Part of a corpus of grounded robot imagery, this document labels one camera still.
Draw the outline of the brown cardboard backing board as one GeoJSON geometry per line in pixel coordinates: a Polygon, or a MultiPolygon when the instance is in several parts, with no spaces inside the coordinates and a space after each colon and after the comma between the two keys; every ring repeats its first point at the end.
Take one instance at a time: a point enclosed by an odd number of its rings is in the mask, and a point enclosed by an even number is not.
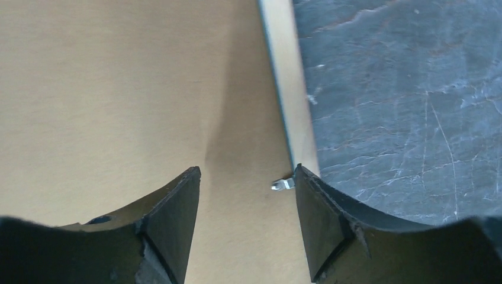
{"type": "Polygon", "coordinates": [[[202,173],[187,283],[308,283],[255,1],[2,1],[1,214],[87,222],[202,173]]]}

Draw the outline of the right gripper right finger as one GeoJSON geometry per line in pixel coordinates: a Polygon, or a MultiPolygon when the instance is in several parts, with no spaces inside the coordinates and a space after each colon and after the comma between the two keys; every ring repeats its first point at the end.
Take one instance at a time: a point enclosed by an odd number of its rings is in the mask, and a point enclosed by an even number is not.
{"type": "Polygon", "coordinates": [[[501,218],[426,225],[372,208],[298,165],[295,194],[313,283],[500,283],[501,218]]]}

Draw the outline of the wooden picture frame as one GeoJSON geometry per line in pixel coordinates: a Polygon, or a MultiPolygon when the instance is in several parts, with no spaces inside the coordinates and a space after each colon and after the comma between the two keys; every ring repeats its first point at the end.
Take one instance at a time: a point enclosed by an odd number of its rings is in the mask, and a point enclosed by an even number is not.
{"type": "Polygon", "coordinates": [[[258,1],[292,168],[320,174],[292,1],[258,1]]]}

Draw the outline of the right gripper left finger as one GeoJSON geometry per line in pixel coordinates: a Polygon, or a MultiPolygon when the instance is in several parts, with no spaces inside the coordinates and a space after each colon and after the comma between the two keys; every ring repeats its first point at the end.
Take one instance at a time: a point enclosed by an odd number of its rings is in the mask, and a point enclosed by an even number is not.
{"type": "Polygon", "coordinates": [[[1,218],[2,283],[184,283],[201,171],[85,224],[1,218]]]}

